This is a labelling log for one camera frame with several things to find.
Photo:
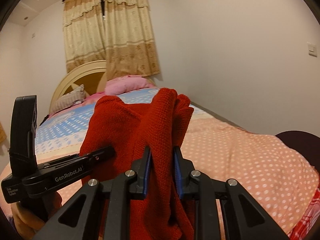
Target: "light switch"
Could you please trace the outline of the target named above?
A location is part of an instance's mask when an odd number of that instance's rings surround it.
[[[318,56],[316,45],[308,43],[308,50],[309,50],[309,55],[316,56],[316,57]]]

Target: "metal bolt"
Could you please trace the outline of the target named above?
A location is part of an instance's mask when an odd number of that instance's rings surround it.
[[[235,179],[229,179],[229,180],[228,180],[228,184],[229,184],[230,186],[237,186],[238,181],[236,181]]]
[[[193,177],[199,177],[201,175],[201,172],[200,171],[197,171],[197,170],[194,170],[194,171],[191,171],[191,175]]]
[[[135,174],[135,172],[133,170],[128,170],[124,173],[127,177],[131,177]]]
[[[98,181],[96,180],[96,179],[90,179],[89,181],[88,181],[88,184],[89,184],[89,186],[95,186],[95,185],[97,185],[98,184]]]

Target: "polka dot bedspread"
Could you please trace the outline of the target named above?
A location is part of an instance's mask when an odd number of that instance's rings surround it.
[[[137,90],[119,97],[125,103],[149,103],[157,91]],[[44,122],[37,131],[39,163],[79,151],[95,102],[101,96],[82,106],[64,110]],[[320,214],[319,176],[315,169],[275,136],[249,133],[194,108],[181,147],[184,158],[211,178],[237,179],[290,239],[302,240]],[[8,165],[0,180],[9,173]],[[80,187],[78,181],[61,189],[63,203]],[[11,215],[10,205],[4,201],[2,192],[0,206],[5,215]],[[223,228],[221,212],[220,223]]]

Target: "beige curtain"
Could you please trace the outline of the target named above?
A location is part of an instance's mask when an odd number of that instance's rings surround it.
[[[147,0],[105,0],[107,79],[158,74]]]
[[[63,33],[67,72],[86,62],[105,59],[101,0],[66,0]]]
[[[0,143],[2,143],[7,138],[7,135],[5,134],[3,127],[0,123]]]

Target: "pink pillow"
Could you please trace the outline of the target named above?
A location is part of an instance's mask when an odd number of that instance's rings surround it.
[[[117,96],[126,92],[138,90],[141,88],[152,88],[153,84],[142,76],[128,75],[114,78],[106,83],[104,93],[109,96]]]

